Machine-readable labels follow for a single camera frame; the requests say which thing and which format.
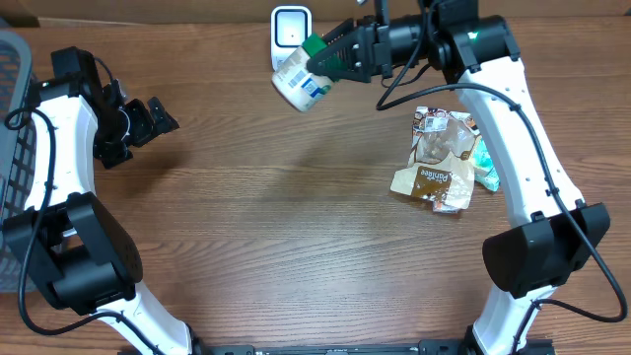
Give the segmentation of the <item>dried mushroom pouch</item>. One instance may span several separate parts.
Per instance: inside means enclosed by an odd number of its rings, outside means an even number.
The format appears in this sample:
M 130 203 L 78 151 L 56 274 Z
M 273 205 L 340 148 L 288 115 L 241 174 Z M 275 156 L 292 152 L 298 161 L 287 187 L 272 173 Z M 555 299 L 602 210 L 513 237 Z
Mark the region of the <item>dried mushroom pouch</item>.
M 479 131 L 471 114 L 418 107 L 407 167 L 394 173 L 390 190 L 429 201 L 439 213 L 466 209 L 474 187 L 469 157 L 478 142 Z

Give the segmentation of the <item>green lid jar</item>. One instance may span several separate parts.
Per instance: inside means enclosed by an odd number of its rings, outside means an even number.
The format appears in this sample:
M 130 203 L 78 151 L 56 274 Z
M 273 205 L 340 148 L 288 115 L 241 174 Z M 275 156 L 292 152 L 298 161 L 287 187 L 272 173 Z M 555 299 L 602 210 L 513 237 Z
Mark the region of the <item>green lid jar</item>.
M 275 89 L 298 111 L 310 110 L 336 83 L 336 80 L 315 75 L 307 68 L 311 57 L 325 48 L 327 44 L 320 36 L 310 35 L 272 75 Z

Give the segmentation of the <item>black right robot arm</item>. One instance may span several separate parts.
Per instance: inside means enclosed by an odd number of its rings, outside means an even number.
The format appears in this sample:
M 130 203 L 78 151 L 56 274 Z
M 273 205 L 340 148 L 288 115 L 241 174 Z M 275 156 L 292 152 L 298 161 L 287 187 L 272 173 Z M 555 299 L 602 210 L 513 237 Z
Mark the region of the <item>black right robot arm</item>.
M 392 19 L 385 2 L 324 37 L 310 72 L 368 82 L 426 60 L 473 115 L 499 175 L 511 224 L 487 239 L 483 259 L 493 285 L 481 316 L 461 340 L 423 340 L 422 354 L 550 354 L 527 332 L 558 287 L 589 260 L 607 232 L 602 204 L 588 204 L 561 166 L 526 83 L 516 40 L 499 16 L 481 17 L 471 0 L 424 1 Z

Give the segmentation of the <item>white barcode scanner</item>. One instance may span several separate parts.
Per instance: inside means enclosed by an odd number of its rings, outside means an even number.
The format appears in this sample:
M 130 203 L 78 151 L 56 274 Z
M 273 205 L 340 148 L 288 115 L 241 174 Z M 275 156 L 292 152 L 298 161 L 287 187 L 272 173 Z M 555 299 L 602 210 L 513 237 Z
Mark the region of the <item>white barcode scanner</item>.
M 312 34 L 313 16 L 303 5 L 281 5 L 270 15 L 270 56 L 276 71 Z

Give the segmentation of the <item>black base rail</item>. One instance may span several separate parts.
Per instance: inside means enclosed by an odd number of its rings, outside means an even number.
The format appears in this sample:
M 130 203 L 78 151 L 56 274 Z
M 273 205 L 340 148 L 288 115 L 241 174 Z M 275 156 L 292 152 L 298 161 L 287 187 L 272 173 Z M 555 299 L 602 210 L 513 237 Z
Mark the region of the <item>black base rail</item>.
M 458 340 L 424 340 L 417 344 L 328 345 L 297 347 L 214 346 L 213 355 L 456 355 Z

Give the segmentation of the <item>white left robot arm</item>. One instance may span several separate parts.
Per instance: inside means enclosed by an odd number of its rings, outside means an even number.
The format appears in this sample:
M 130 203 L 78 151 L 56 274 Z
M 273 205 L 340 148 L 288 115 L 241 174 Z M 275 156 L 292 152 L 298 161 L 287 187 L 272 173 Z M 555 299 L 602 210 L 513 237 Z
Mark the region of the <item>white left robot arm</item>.
M 35 176 L 26 208 L 2 225 L 21 264 L 21 284 L 33 282 L 77 325 L 99 320 L 140 354 L 201 354 L 192 328 L 172 316 L 143 280 L 139 250 L 98 200 L 94 164 L 113 168 L 134 148 L 176 130 L 158 99 L 129 100 L 108 70 L 75 46 L 51 55 L 54 76 L 34 84 L 5 126 L 35 128 Z

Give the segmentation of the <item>green Kleenex tissue pack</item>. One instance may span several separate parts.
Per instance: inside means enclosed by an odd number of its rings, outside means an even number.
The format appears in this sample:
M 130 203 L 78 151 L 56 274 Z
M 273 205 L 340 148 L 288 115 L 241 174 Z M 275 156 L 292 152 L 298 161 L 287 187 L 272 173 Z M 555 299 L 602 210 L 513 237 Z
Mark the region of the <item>green Kleenex tissue pack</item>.
M 472 164 L 477 173 L 482 176 L 488 175 L 494 168 L 492 159 L 483 139 L 480 139 L 471 155 Z

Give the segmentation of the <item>dark plastic mesh basket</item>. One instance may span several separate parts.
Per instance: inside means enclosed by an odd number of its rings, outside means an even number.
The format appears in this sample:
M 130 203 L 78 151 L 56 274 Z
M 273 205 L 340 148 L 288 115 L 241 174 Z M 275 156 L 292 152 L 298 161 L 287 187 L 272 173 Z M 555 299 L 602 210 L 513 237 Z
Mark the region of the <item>dark plastic mesh basket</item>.
M 25 105 L 32 81 L 32 53 L 17 34 L 1 33 L 1 117 Z M 1 219 L 21 214 L 35 174 L 35 128 L 19 131 L 1 127 Z M 18 290 L 21 263 L 1 239 L 1 292 Z

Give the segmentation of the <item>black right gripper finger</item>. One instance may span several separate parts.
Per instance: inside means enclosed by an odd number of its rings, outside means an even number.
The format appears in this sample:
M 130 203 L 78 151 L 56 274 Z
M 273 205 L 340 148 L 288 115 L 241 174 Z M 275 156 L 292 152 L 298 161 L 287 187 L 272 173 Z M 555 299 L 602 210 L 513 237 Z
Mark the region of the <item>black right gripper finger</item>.
M 309 55 L 307 69 L 333 81 L 370 83 L 367 47 L 366 35 L 359 29 L 332 41 L 326 41 L 317 34 L 310 35 L 305 40 L 305 50 Z
M 352 45 L 355 42 L 355 21 L 348 18 L 322 37 L 327 45 Z

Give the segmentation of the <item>teal wet wipes pack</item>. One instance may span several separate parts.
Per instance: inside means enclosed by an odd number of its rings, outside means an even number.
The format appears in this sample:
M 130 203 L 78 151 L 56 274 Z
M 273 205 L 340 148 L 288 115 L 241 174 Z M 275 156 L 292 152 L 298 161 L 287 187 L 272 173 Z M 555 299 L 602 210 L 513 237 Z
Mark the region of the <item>teal wet wipes pack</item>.
M 494 167 L 491 168 L 474 168 L 474 178 L 482 184 L 486 189 L 496 192 L 500 187 L 500 179 Z

